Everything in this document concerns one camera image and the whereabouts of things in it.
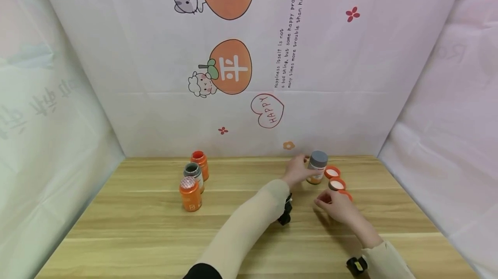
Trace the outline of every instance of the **gray bottle cap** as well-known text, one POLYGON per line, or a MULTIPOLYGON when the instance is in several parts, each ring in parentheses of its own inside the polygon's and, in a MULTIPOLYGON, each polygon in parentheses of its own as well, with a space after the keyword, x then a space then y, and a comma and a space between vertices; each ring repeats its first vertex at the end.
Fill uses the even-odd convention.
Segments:
POLYGON ((318 168, 327 167, 329 157, 322 151, 314 151, 310 156, 310 164, 318 168))
POLYGON ((189 162, 183 169, 184 177, 197 177, 201 174, 201 167, 195 162, 189 162))

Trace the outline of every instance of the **bottle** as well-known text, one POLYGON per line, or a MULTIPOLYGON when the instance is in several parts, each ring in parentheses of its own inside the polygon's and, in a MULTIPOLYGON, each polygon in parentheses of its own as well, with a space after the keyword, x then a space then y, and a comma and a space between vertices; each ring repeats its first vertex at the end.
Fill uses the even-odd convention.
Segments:
POLYGON ((201 166, 202 170, 202 178, 204 181, 207 181, 209 178, 209 170, 208 170, 208 158, 201 151, 193 152, 190 157, 190 162, 196 162, 196 164, 201 166))
POLYGON ((202 178, 200 165, 195 162, 188 163, 183 169, 183 177, 193 177, 199 183, 201 194, 204 192, 204 179, 202 178))
POLYGON ((329 157, 322 151, 314 151, 311 153, 310 161, 308 163, 308 169, 316 169, 321 171, 318 175, 313 175, 306 179, 310 184, 320 184, 323 178, 323 172, 325 167, 327 167, 327 162, 329 157))
POLYGON ((185 177, 180 181, 180 194, 182 195, 183 207, 188 212, 197 211, 202 206, 199 183, 193 177, 185 177))

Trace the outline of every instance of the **bottle cap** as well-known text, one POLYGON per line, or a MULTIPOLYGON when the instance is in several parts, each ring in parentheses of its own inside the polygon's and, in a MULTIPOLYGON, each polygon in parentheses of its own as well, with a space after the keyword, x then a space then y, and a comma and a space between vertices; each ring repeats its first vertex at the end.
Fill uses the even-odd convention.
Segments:
POLYGON ((327 166, 329 157, 322 151, 314 151, 310 156, 310 164, 318 168, 323 168, 327 166))
POLYGON ((351 196, 351 194, 348 193, 347 191, 345 191, 345 190, 339 190, 339 191, 337 191, 337 193, 341 193, 343 195, 347 195, 348 198, 349 198, 349 200, 353 201, 353 196, 351 196))
POLYGON ((199 174, 201 174, 201 168, 195 162, 188 163, 183 169, 184 177, 197 177, 199 174))
POLYGON ((328 165, 327 168, 325 168, 324 174, 327 178, 338 178, 341 176, 341 170, 333 165, 328 165))
POLYGON ((329 181, 329 188, 331 190, 345 190, 345 182, 340 178, 331 178, 329 181))
POLYGON ((180 181, 180 188, 183 190, 192 190, 196 184, 196 181, 193 177, 185 177, 180 181))

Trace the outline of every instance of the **wooden table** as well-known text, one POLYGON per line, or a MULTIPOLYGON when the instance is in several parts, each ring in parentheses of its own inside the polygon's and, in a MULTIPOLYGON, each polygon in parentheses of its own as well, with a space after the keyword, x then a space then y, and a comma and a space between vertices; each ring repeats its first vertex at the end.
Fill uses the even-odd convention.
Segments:
MULTIPOLYGON (((186 159, 127 159, 38 274, 38 279, 181 279, 230 214, 280 177, 288 158, 210 159, 203 206, 181 207, 186 159)), ((418 279, 478 278, 384 166, 374 157, 333 157, 348 190, 418 279)), ((240 269, 239 279, 345 279, 360 244, 313 210, 325 189, 295 190, 292 221, 272 224, 240 269)))

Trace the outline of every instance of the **hand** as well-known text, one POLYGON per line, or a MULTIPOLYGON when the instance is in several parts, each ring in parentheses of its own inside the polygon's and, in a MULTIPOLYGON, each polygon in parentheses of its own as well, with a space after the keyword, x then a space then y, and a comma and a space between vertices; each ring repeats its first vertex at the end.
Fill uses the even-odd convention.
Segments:
POLYGON ((349 200, 347 195, 333 190, 324 190, 315 199, 315 204, 339 223, 352 227, 363 218, 357 207, 349 200))
POLYGON ((305 167, 305 163, 308 161, 309 156, 304 154, 297 155, 292 158, 285 168, 285 173, 282 180, 285 181, 289 188, 292 188, 295 184, 301 183, 306 178, 312 175, 320 174, 322 171, 310 170, 305 167))

